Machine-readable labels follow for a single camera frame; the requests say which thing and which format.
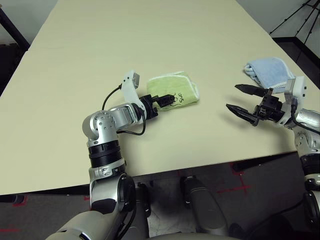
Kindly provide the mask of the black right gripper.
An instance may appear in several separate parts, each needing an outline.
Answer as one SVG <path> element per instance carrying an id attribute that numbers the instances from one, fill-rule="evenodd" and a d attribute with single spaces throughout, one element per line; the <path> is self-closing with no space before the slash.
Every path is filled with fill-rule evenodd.
<path id="1" fill-rule="evenodd" d="M 242 107 L 226 104 L 226 107 L 233 114 L 249 122 L 252 126 L 257 126 L 259 120 L 270 120 L 277 123 L 284 116 L 283 103 L 279 101 L 278 97 L 272 95 L 273 88 L 265 89 L 249 84 L 236 84 L 234 87 L 245 94 L 263 97 L 261 103 L 255 107 L 253 114 Z"/>

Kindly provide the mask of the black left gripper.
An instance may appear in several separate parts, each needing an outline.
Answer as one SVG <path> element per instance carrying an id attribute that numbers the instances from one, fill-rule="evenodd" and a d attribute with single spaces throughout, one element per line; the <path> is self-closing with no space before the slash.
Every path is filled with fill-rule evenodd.
<path id="1" fill-rule="evenodd" d="M 158 116 L 158 109 L 153 107 L 153 103 L 158 102 L 159 107 L 164 108 L 175 102 L 175 97 L 171 94 L 166 94 L 163 96 L 151 96 L 148 94 L 140 97 L 139 99 L 144 105 L 146 120 L 150 120 Z"/>

